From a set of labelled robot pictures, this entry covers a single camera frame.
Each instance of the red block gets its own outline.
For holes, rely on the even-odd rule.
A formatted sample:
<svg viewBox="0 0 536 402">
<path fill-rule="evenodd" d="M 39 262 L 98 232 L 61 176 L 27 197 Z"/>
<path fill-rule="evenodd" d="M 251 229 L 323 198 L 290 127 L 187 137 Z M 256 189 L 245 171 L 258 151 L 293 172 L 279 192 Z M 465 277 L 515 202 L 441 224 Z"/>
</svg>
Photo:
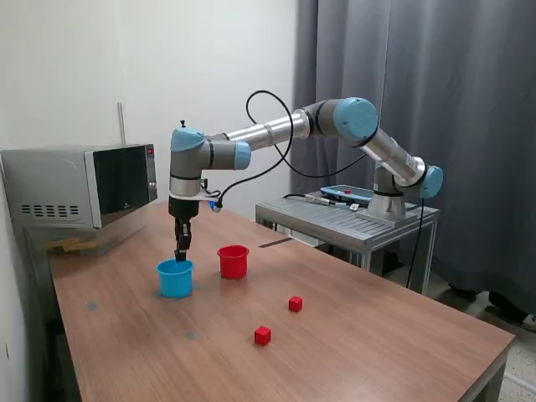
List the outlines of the red block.
<svg viewBox="0 0 536 402">
<path fill-rule="evenodd" d="M 291 312 L 299 312 L 303 308 L 303 300 L 301 297 L 293 296 L 288 301 L 288 309 Z"/>
<path fill-rule="evenodd" d="M 255 343 L 265 346 L 271 340 L 271 330 L 262 325 L 255 331 Z"/>
</svg>

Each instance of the red cup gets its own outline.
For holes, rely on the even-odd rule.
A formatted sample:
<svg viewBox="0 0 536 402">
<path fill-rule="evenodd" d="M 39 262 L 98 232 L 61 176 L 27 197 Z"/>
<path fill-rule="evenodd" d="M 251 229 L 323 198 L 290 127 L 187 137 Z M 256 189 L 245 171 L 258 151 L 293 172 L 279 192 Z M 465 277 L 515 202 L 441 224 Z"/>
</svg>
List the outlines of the red cup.
<svg viewBox="0 0 536 402">
<path fill-rule="evenodd" d="M 248 254 L 243 245 L 227 245 L 218 250 L 219 271 L 225 279 L 240 279 L 248 271 Z"/>
</svg>

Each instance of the plastic cup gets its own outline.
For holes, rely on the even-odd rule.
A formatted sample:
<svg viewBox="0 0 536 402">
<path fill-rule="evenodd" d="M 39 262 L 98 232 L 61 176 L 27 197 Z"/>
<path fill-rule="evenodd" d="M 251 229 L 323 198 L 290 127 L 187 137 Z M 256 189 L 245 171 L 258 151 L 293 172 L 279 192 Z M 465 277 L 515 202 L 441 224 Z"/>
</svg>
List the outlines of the plastic cup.
<svg viewBox="0 0 536 402">
<path fill-rule="evenodd" d="M 240 279 L 248 271 L 248 254 L 243 245 L 228 245 L 218 250 L 219 271 L 225 279 Z"/>
<path fill-rule="evenodd" d="M 160 292 L 165 297 L 186 297 L 192 293 L 193 262 L 176 262 L 174 258 L 157 265 L 160 275 Z"/>
</svg>

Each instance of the blue joint cap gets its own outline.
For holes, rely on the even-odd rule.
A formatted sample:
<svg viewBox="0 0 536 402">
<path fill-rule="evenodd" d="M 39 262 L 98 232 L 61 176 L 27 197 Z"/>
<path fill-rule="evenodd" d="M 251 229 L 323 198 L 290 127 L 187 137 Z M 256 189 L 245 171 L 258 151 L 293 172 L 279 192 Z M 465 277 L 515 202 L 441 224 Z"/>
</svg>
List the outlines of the blue joint cap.
<svg viewBox="0 0 536 402">
<path fill-rule="evenodd" d="M 419 195 L 421 198 L 432 198 L 439 193 L 443 184 L 443 171 L 440 167 L 429 166 L 426 169 L 426 176 L 420 185 Z"/>
<path fill-rule="evenodd" d="M 362 98 L 341 100 L 333 112 L 333 123 L 349 141 L 364 141 L 378 128 L 378 112 L 372 103 Z"/>
<path fill-rule="evenodd" d="M 237 141 L 234 150 L 234 170 L 244 170 L 250 165 L 251 148 L 245 141 Z"/>
<path fill-rule="evenodd" d="M 171 135 L 171 151 L 181 152 L 199 147 L 204 143 L 204 134 L 192 128 L 178 128 Z"/>
</svg>

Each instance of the white wall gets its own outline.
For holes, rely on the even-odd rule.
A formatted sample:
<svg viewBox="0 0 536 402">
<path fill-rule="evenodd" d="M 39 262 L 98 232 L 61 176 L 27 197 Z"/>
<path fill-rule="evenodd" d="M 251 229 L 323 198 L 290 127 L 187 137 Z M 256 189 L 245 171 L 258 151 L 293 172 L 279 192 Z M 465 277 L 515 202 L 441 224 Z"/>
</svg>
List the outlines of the white wall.
<svg viewBox="0 0 536 402">
<path fill-rule="evenodd" d="M 117 5 L 126 138 L 154 142 L 160 198 L 168 195 L 169 140 L 181 119 L 207 135 L 249 126 L 245 100 L 258 89 L 275 92 L 291 108 L 297 2 L 118 0 Z M 265 95 L 252 106 L 258 121 L 285 115 Z M 211 188 L 223 189 L 278 159 L 273 148 L 259 150 L 244 172 L 204 176 Z M 231 190 L 224 205 L 254 218 L 255 203 L 288 193 L 289 182 L 289 169 L 281 165 Z"/>
<path fill-rule="evenodd" d="M 122 98 L 109 0 L 0 6 L 0 112 L 14 147 L 119 142 Z"/>
<path fill-rule="evenodd" d="M 0 147 L 8 147 L 6 130 L 0 115 Z M 30 402 L 32 397 L 32 374 L 39 375 L 39 357 L 32 368 L 29 339 L 28 313 L 35 302 L 28 294 L 28 281 L 23 270 L 18 247 L 13 236 L 8 203 L 0 179 L 0 401 Z M 33 344 L 39 347 L 39 341 Z"/>
</svg>

